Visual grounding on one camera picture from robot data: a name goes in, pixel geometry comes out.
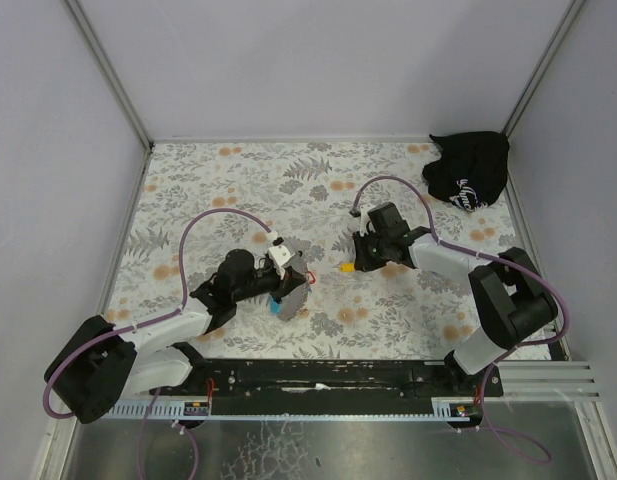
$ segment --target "black cloth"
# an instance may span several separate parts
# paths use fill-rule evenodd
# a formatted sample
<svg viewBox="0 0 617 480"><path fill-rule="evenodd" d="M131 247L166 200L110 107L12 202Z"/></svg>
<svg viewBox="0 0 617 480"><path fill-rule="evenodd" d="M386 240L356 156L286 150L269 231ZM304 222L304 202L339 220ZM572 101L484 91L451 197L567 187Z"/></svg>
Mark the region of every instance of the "black cloth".
<svg viewBox="0 0 617 480"><path fill-rule="evenodd" d="M469 132L430 138L441 149L441 158L423 170L430 195L470 212L497 201L508 180L505 135Z"/></svg>

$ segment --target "white wall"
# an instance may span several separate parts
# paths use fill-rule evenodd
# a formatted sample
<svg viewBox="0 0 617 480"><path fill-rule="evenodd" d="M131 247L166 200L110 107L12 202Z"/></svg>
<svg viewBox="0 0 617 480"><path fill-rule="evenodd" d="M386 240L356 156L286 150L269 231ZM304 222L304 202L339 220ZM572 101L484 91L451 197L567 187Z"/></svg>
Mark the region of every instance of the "white wall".
<svg viewBox="0 0 617 480"><path fill-rule="evenodd" d="M96 312L142 151L58 0L0 0L0 479L28 477L44 370Z"/></svg>
<svg viewBox="0 0 617 480"><path fill-rule="evenodd" d="M569 0L83 0L155 138L503 128Z"/></svg>
<svg viewBox="0 0 617 480"><path fill-rule="evenodd" d="M617 439L617 0L592 1L513 136L512 173Z"/></svg>

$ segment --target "gray floor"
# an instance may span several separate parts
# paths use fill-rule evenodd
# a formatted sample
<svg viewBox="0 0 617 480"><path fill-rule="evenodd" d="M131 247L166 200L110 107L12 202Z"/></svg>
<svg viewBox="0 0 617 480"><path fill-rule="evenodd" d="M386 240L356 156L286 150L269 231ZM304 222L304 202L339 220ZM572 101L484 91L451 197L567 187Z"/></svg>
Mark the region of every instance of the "gray floor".
<svg viewBox="0 0 617 480"><path fill-rule="evenodd" d="M575 413L565 404L491 405L493 420L517 428L553 453L548 467L531 465L488 432L448 433L445 424L405 422L206 422L195 430L196 479L593 479ZM137 478L138 421L100 420L82 427L64 479ZM151 422L142 451L150 480L186 479L189 439ZM527 453L541 455L520 442Z"/></svg>

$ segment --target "white print on black cloth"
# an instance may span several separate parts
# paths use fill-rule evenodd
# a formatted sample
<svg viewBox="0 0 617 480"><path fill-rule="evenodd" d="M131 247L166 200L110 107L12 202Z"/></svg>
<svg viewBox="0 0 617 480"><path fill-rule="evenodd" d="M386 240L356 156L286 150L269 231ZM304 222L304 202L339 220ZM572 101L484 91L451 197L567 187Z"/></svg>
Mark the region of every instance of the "white print on black cloth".
<svg viewBox="0 0 617 480"><path fill-rule="evenodd" d="M466 184L468 180L463 178L457 182L459 186L459 194L453 195L450 197L450 201L457 205L459 208L463 208L469 212L474 212L479 208L485 208L488 206L486 202L480 202L479 197L477 197L477 192L475 192L472 188L467 187ZM469 196L472 196L475 200L475 208L472 207L470 203Z"/></svg>

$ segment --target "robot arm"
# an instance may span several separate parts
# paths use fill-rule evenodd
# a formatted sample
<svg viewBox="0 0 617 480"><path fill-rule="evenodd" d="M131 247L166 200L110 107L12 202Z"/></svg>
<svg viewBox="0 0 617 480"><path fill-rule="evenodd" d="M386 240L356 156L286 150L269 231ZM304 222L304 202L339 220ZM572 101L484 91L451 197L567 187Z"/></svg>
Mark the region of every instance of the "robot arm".
<svg viewBox="0 0 617 480"><path fill-rule="evenodd" d="M97 420L122 395L180 385L192 366L177 344L223 326L235 316L239 301L268 293L283 306L291 295L302 294L306 272L301 252L275 232L270 238L273 246L258 267L247 250L230 251L217 272L190 293L172 318L142 328L136 328L137 324L148 319L113 325L99 315L89 318L52 362L44 379L48 382L77 348L102 334L119 331L80 354L53 385L81 423ZM172 312L156 312L151 318L168 314Z"/></svg>
<svg viewBox="0 0 617 480"><path fill-rule="evenodd" d="M353 240L355 270L368 272L393 261L471 288L481 327L445 358L446 366L459 378L479 373L557 316L553 297L539 283L499 263L441 246L428 228L410 230L392 203L364 214ZM520 248L499 257L537 273ZM514 287L515 292L510 294L506 287Z"/></svg>

